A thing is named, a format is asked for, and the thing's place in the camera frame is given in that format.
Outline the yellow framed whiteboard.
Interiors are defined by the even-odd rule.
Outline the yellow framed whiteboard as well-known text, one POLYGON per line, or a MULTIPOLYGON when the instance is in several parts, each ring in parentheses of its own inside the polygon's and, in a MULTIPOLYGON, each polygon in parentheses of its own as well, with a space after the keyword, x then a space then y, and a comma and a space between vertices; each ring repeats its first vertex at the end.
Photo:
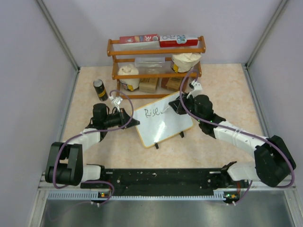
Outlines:
POLYGON ((140 121, 136 129, 145 148, 150 148, 193 127, 192 118, 187 114, 179 115, 171 107, 165 113, 161 113, 170 101, 178 97, 179 92, 175 92, 134 110, 134 118, 140 121))

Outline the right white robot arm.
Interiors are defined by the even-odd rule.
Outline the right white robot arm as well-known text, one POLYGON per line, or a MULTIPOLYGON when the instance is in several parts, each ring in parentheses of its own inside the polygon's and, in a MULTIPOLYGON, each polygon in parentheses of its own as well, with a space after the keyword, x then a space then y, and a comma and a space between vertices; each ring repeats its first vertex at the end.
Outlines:
POLYGON ((179 115, 188 114, 196 119, 204 134, 228 142, 253 157, 252 162, 234 161, 226 165, 226 172, 221 175, 224 186, 232 187, 240 180, 250 180, 280 187, 287 176, 291 176, 288 186, 294 183, 296 163, 281 137, 258 136, 234 126, 214 112, 206 95, 184 93, 169 102, 169 106, 179 115))

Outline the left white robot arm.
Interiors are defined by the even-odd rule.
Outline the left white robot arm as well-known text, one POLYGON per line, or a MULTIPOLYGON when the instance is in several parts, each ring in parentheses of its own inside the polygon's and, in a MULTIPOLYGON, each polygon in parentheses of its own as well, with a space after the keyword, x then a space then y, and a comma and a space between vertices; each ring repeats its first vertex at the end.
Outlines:
POLYGON ((109 112, 106 104, 95 104, 93 116, 88 126, 78 135, 66 142, 54 142, 50 147, 45 170, 45 181, 56 185, 77 186, 91 181, 96 187, 107 183, 107 175, 102 173, 101 165, 84 165, 83 153, 91 146, 101 142, 109 131, 126 129, 140 125, 123 108, 113 108, 109 112))

